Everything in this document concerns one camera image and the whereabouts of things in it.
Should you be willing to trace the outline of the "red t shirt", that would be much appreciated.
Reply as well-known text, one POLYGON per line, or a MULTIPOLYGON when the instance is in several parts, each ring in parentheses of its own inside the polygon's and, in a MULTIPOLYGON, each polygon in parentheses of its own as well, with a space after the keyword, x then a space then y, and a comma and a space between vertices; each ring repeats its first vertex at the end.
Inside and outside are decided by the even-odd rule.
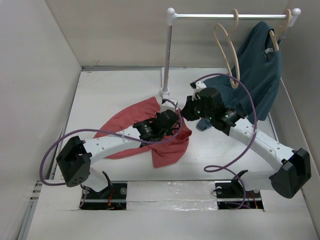
POLYGON ((155 168, 178 162, 185 154, 192 131, 177 113, 155 97, 135 103, 107 121, 85 144, 95 163, 103 158, 122 159, 151 151, 155 168))

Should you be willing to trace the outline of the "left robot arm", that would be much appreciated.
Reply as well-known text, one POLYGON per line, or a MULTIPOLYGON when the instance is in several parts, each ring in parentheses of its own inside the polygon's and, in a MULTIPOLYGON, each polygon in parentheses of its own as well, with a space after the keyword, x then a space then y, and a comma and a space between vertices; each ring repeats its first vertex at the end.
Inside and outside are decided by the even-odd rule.
POLYGON ((154 118, 137 122, 116 133, 109 132, 106 136, 87 140, 71 137, 56 159, 66 186, 81 186, 101 199, 108 198, 114 186, 107 173, 97 171, 93 165, 125 150, 164 144, 165 137, 175 137, 181 125, 180 113, 167 109, 154 118))

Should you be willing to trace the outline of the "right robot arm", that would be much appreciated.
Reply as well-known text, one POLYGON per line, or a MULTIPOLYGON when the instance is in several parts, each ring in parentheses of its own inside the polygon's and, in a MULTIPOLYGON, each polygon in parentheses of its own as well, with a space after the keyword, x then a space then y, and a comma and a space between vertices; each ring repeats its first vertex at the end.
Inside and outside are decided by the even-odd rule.
POLYGON ((271 166, 271 170, 253 173, 242 170, 240 179, 231 184, 237 197, 251 190, 274 190, 291 199, 312 176, 310 154, 305 149, 294 150, 255 129, 243 114, 225 107, 221 94, 213 87, 201 87, 187 96, 180 114, 187 121, 210 121, 215 129, 248 146, 271 166))

